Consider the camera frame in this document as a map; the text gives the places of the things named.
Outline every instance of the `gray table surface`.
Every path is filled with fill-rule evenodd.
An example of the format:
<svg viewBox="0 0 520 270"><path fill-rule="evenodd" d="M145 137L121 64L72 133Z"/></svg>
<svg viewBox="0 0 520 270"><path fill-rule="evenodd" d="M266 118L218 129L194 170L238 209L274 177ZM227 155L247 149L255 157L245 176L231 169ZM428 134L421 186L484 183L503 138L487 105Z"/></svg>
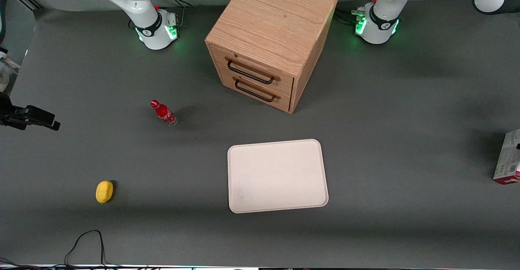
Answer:
<svg viewBox="0 0 520 270"><path fill-rule="evenodd" d="M514 15L409 2L380 46L335 20L290 115L220 84L203 39L221 11L187 9L156 52L122 11L37 13L11 99L62 126L0 129L0 255L59 263L99 229L116 264L520 269L520 185L491 179L520 128ZM229 210L230 146L306 138L323 147L325 207ZM118 188L99 205L104 179ZM70 261L98 263L97 237Z"/></svg>

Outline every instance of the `bottle label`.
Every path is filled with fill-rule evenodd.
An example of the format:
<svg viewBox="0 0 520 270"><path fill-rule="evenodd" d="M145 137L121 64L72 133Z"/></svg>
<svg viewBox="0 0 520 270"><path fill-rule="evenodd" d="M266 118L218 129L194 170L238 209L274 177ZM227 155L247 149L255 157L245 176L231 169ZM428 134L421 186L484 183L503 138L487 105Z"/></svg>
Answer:
<svg viewBox="0 0 520 270"><path fill-rule="evenodd" d="M166 122L167 124L173 124L175 122L175 116L173 113L168 109L168 113L164 117L159 117L161 120Z"/></svg>

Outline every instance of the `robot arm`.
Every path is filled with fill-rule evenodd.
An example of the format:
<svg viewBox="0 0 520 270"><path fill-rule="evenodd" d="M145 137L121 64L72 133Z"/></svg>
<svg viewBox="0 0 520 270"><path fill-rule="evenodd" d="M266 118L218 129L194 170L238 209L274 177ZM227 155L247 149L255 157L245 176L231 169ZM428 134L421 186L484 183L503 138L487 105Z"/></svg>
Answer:
<svg viewBox="0 0 520 270"><path fill-rule="evenodd" d="M136 26L139 39L152 50L160 50L177 39L175 13L156 9L150 0L109 0L123 9Z"/></svg>
<svg viewBox="0 0 520 270"><path fill-rule="evenodd" d="M408 0L377 0L358 7L355 34L371 44L382 44L395 33L399 14ZM484 14L520 11L520 0L473 0L475 8Z"/></svg>

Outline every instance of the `drawer handle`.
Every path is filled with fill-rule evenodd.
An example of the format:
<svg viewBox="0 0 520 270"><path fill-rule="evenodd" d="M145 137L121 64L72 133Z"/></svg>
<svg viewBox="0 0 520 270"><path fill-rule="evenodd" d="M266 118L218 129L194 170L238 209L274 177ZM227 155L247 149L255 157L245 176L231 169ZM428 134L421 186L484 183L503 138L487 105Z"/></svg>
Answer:
<svg viewBox="0 0 520 270"><path fill-rule="evenodd" d="M273 82L273 80L275 79L274 76L271 76L271 79L269 79L268 81L265 81L265 80L263 80L263 79L261 79L261 78L258 78L258 77L256 77L256 76L253 76L253 75L249 74L249 73L245 73L245 72L243 72L242 70L238 70L238 69L235 68L235 67L232 67L232 66L231 66L231 63L233 63L233 61L228 60L228 68L229 68L229 70L234 71L234 72L237 72L238 74L242 74L242 75L244 75L244 76L246 76L246 77L249 77L249 78L251 78L251 79L253 79L253 80L256 80L256 81L258 81L258 82L261 82L261 83L263 83L263 84L271 84L271 83Z"/></svg>
<svg viewBox="0 0 520 270"><path fill-rule="evenodd" d="M239 81L238 79L236 79L235 82L234 82L234 87L236 87L236 89L238 89L238 90L240 90L240 91L243 91L243 92L245 92L245 93L247 93L247 94L250 94L250 95L252 95L252 96L254 96L254 97L257 97L257 98L259 98L259 99L261 99L261 100L264 100L264 101L266 101L266 102L272 102L272 101L275 100L275 98L276 98L276 96L274 96L274 95L273 95L272 98L267 98L267 97L263 97L263 96L261 96L261 95L255 94L254 92L251 92L251 91L249 91L249 90L247 90L247 89L245 89L245 88L243 88L243 87L238 86L238 83L239 83L239 82L240 82L240 81Z"/></svg>

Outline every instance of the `white tray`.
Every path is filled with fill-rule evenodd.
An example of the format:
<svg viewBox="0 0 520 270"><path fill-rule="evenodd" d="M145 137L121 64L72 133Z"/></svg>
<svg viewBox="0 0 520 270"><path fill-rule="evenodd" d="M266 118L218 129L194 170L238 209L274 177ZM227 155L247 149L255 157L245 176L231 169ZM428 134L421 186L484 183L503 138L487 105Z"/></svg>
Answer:
<svg viewBox="0 0 520 270"><path fill-rule="evenodd" d="M321 145L314 139L232 146L228 186L234 213L321 207L329 201Z"/></svg>

